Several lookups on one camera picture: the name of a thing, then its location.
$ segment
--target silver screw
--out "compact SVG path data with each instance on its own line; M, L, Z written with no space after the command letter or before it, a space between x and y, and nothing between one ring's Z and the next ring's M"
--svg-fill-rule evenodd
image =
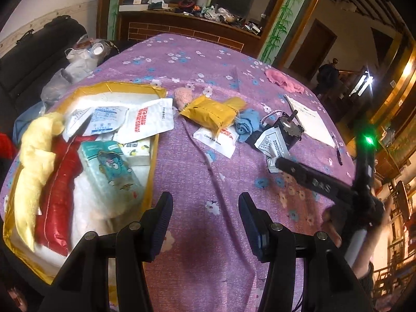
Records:
M140 229L140 227L141 227L141 224L139 222L132 222L128 226L128 228L132 231L136 231L136 230Z
M318 231L317 234L316 234L316 236L319 239L323 240L323 241L325 241L328 238L328 235L325 232L323 232L323 231Z
M283 230L283 225L280 224L280 223L272 223L272 224L270 224L270 227L274 231L282 231Z
M90 231L90 232L87 232L85 235L84 235L84 238L88 241L90 241L91 239L94 239L95 238L95 232L94 231Z

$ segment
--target pink towel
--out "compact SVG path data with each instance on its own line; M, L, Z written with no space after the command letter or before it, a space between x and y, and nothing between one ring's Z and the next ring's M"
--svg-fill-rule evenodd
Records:
M297 93L303 93L303 86L294 81L291 81L284 73L274 69L267 69L265 74L270 82L276 83L286 91L290 93L294 93L295 91Z

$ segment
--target teal tissue package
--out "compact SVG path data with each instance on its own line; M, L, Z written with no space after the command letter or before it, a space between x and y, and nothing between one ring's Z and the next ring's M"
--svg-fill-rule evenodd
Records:
M78 155L99 199L95 203L94 218L114 218L140 204L144 188L125 161L117 142L82 142Z

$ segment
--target green bamboo decoration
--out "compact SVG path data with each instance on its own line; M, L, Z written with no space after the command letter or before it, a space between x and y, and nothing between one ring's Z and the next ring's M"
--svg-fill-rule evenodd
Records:
M119 13L119 0L110 0L108 23L107 23L107 39L108 40L114 40L115 38L118 13Z
M267 43L261 53L260 60L271 64L272 53L282 45L282 36L288 34L290 24L293 22L292 8L296 4L302 4L304 0L285 0L276 18L275 25L270 33Z

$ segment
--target packet with red text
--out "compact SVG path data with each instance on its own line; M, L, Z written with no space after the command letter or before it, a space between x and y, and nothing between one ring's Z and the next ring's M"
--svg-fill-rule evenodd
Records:
M228 158L231 158L236 149L238 136L239 134L237 134L236 129L233 126L221 129L218 137L215 137L215 134L213 134L211 130L204 127L199 128L193 134L193 138Z
M127 111L114 140L126 144L173 129L172 99L157 99Z

